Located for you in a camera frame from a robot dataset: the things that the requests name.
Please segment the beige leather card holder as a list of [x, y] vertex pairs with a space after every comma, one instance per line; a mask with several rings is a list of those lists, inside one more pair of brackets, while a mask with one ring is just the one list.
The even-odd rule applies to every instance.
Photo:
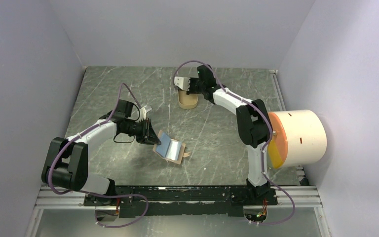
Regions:
[[171, 138], [167, 133], [160, 130], [158, 138], [160, 145], [154, 145], [153, 152], [162, 159], [175, 164], [181, 164], [184, 158], [188, 158], [191, 152], [186, 152], [186, 144]]

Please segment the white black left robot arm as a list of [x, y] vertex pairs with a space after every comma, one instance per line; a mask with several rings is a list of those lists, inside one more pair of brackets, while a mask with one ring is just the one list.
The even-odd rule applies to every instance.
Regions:
[[91, 173], [88, 157], [94, 149], [119, 134], [133, 137], [140, 144], [160, 145], [147, 116], [151, 110], [149, 105], [139, 107], [120, 99], [114, 110], [99, 117], [86, 130], [67, 138], [54, 138], [42, 170], [42, 182], [66, 191], [97, 194], [102, 204], [113, 204], [117, 198], [114, 180]]

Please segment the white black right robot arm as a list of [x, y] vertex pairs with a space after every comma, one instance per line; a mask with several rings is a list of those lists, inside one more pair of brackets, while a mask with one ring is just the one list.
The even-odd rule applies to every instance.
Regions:
[[259, 204], [270, 190], [266, 151], [272, 137], [272, 126], [265, 104], [261, 99], [243, 98], [217, 82], [209, 65], [197, 67], [197, 73], [198, 77], [189, 79], [188, 91], [202, 94], [204, 99], [236, 116], [239, 138], [248, 151], [246, 197], [251, 204]]

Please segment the beige oval plastic tray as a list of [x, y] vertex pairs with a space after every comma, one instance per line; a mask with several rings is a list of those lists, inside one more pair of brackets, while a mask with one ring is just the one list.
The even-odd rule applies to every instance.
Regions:
[[182, 109], [194, 109], [198, 105], [197, 94], [187, 94], [183, 90], [178, 91], [178, 104]]

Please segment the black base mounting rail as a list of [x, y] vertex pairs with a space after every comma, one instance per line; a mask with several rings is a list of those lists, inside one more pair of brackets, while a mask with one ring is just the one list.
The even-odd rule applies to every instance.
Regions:
[[84, 206], [118, 210], [120, 218], [172, 215], [244, 217], [249, 206], [265, 209], [277, 205], [276, 190], [269, 184], [213, 186], [117, 186], [120, 198], [86, 195]]

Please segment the aluminium frame rail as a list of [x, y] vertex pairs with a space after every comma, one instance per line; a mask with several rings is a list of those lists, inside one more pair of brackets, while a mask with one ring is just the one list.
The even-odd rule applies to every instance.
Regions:
[[[283, 186], [282, 187], [293, 199], [295, 208], [322, 208], [321, 198], [315, 186]], [[281, 190], [275, 188], [277, 205], [268, 205], [270, 208], [291, 208], [292, 203]], [[69, 192], [65, 195], [57, 195], [48, 187], [42, 187], [39, 191], [35, 209], [102, 209], [115, 210], [113, 206], [85, 206], [85, 194]]]

